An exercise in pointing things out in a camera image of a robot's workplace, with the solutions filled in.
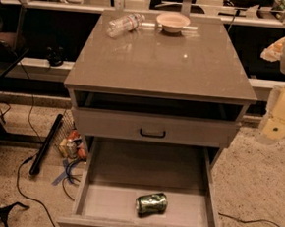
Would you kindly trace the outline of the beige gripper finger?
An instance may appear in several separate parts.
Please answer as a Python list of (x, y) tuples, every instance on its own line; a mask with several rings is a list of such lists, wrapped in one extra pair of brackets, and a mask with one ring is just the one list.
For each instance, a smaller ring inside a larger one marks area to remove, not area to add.
[(258, 124), (256, 140), (259, 143), (272, 145), (279, 142), (283, 137), (285, 137), (285, 122), (265, 115)]

